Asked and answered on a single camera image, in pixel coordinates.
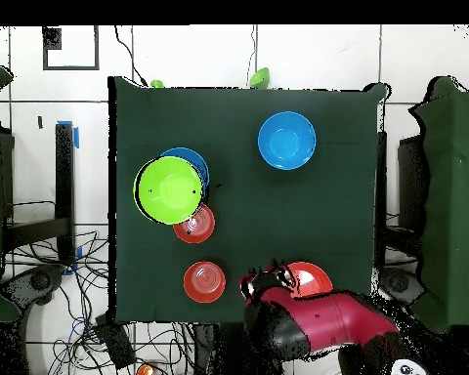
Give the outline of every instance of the green tablecloth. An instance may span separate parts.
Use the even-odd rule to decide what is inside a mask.
[[[370,290],[377,105],[367,92],[145,89],[114,78],[116,90],[116,320],[237,322],[238,279],[271,259],[313,262],[336,288]],[[303,167],[280,171],[257,147],[272,114],[292,110],[317,133]],[[216,228],[198,245],[147,220],[132,185],[141,166],[173,146],[200,153],[210,171]],[[212,261],[223,296],[200,305],[184,292],[186,269]]]

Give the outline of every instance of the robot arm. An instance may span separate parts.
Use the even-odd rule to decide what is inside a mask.
[[[283,268],[260,271],[240,281],[245,325],[260,350],[280,360],[292,360],[331,346],[358,344],[374,371],[425,373],[414,362],[413,366],[397,363],[410,361],[397,326],[362,297],[331,292],[294,299],[291,284],[291,273]]]

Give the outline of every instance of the green toy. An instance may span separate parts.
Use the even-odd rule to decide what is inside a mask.
[[[152,80],[151,87],[152,88],[165,88],[165,85],[163,85],[163,82],[161,80]]]
[[[136,205],[148,219],[176,225],[188,220],[198,208],[202,184],[188,161],[163,156],[141,168],[133,191]]]
[[[267,67],[257,70],[250,78],[250,87],[266,89],[270,84],[270,70]]]

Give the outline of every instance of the blue bowl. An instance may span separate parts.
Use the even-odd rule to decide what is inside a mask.
[[[205,160],[196,151],[183,146],[176,146],[175,148],[167,149],[161,154],[161,156],[177,156],[179,158],[186,159],[196,169],[203,183],[203,188],[206,189],[209,182],[210,176],[208,174],[208,167]]]
[[[258,143],[268,164],[280,170],[293,170],[311,158],[317,136],[313,125],[304,116],[287,111],[266,120],[259,131]]]

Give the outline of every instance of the orange object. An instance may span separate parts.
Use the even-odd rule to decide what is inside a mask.
[[[196,262],[184,275],[184,290],[195,302],[209,304],[223,294],[226,277],[212,262]]]
[[[189,220],[173,226],[176,235],[187,243],[205,241],[214,231],[214,227],[214,215],[205,204],[202,204]]]
[[[154,369],[151,365],[144,363],[138,368],[137,375],[154,375]]]
[[[333,289],[332,282],[318,266],[306,262],[295,262],[288,268],[297,280],[297,286],[291,293],[292,298],[327,293]]]

